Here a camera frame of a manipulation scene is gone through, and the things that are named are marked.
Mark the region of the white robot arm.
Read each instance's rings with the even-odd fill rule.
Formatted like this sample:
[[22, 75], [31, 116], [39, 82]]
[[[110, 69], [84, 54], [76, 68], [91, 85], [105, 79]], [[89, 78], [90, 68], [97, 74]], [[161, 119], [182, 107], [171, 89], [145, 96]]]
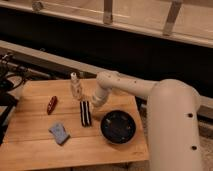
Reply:
[[176, 80], [150, 81], [124, 77], [116, 71], [97, 74], [92, 104], [106, 103], [117, 88], [147, 101], [150, 171], [203, 171], [197, 111], [201, 97]]

